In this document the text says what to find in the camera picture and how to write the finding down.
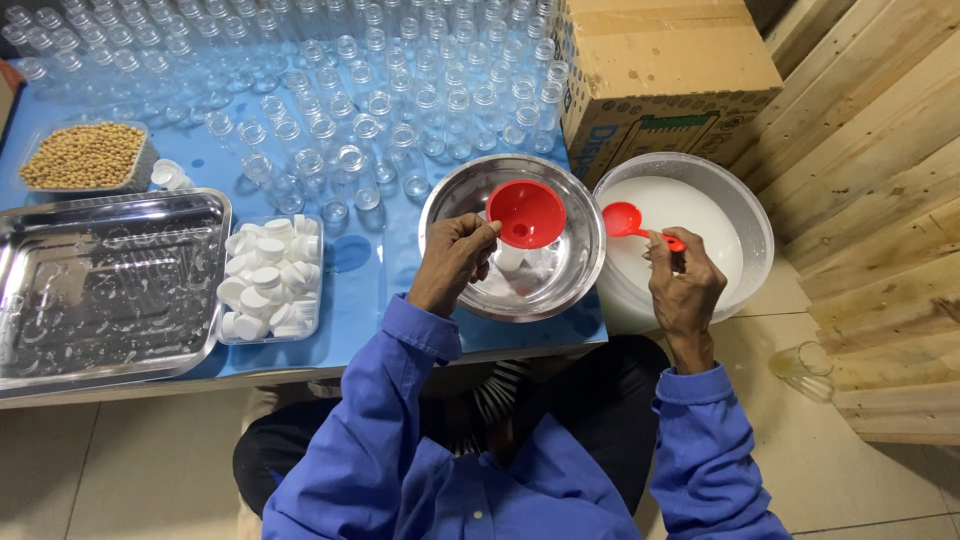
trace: stainless steel bowl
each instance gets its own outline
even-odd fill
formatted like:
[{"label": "stainless steel bowl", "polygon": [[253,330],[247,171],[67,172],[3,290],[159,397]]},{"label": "stainless steel bowl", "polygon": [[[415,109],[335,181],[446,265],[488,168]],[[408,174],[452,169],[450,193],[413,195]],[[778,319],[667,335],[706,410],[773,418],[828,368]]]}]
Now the stainless steel bowl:
[{"label": "stainless steel bowl", "polygon": [[593,286],[607,236],[600,207],[573,175],[555,163],[523,154],[495,154],[469,161],[446,175],[430,193],[420,214],[420,254],[433,222],[469,212],[480,213],[487,198],[510,180],[543,182],[560,195],[566,227],[554,243],[528,253],[514,272],[502,272],[491,257],[490,275],[460,295],[468,311],[513,323],[539,321],[573,306]]}]

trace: red funnel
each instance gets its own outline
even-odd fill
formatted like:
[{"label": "red funnel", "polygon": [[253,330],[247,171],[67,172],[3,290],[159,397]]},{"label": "red funnel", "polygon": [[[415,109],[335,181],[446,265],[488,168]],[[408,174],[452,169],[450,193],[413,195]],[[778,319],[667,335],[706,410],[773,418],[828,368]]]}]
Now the red funnel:
[{"label": "red funnel", "polygon": [[503,223],[500,239],[508,246],[535,250],[550,245],[566,226],[560,196],[533,180],[501,184],[487,199],[487,221]]}]

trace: red ladle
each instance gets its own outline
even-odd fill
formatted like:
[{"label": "red ladle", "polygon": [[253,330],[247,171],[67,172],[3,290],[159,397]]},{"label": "red ladle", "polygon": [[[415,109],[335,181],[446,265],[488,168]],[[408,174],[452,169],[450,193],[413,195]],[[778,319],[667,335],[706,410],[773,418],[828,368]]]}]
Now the red ladle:
[{"label": "red ladle", "polygon": [[[603,209],[603,223],[607,228],[608,236],[627,236],[636,234],[649,238],[650,233],[640,227],[640,209],[627,202],[610,203]],[[670,251],[680,252],[686,249],[686,244],[676,236],[664,234],[667,247]]]}]

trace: table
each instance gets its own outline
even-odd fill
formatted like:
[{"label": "table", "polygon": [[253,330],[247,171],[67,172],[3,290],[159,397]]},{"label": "table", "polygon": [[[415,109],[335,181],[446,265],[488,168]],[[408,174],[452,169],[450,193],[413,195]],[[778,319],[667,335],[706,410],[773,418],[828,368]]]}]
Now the table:
[{"label": "table", "polygon": [[[275,95],[293,103],[287,90]],[[242,94],[223,109],[234,122],[260,115],[261,96]],[[4,197],[0,210],[54,202],[46,194],[29,193],[16,174],[34,130],[75,116],[74,107],[38,101],[32,89],[23,90],[0,153],[0,181]],[[256,187],[240,172],[239,160],[222,150],[205,127],[189,130],[166,127],[150,137],[163,158],[180,163],[197,186],[227,194],[237,218],[274,214]],[[507,152],[502,141],[491,152]],[[476,158],[476,151],[470,156]],[[563,141],[549,159],[567,168]],[[444,154],[427,159],[435,184],[460,163]],[[349,360],[379,328],[380,317],[395,293],[406,291],[420,267],[417,226],[420,206],[407,198],[394,181],[382,192],[380,211],[358,219],[351,211],[345,227],[326,228],[324,285],[320,327],[302,341],[272,345],[218,345],[189,372],[170,379],[101,387],[83,391],[29,396],[0,401],[0,408],[80,403],[156,396],[339,377]],[[316,212],[308,205],[305,212]],[[596,290],[564,313],[536,323],[495,322],[458,308],[464,357],[461,362],[494,361],[519,356],[575,354],[607,341]]]}]

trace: shirt sleeve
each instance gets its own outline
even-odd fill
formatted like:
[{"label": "shirt sleeve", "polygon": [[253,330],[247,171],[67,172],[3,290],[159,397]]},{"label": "shirt sleeve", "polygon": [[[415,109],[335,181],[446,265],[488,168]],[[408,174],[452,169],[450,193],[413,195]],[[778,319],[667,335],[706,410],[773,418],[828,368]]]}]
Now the shirt sleeve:
[{"label": "shirt sleeve", "polygon": [[419,434],[418,396],[435,361],[460,356],[457,326],[395,296],[353,357],[344,399],[263,511],[263,538],[388,538]]},{"label": "shirt sleeve", "polygon": [[770,494],[750,452],[754,430],[733,394],[727,370],[663,372],[654,410],[660,415],[650,492],[671,539],[788,539],[767,509]]}]

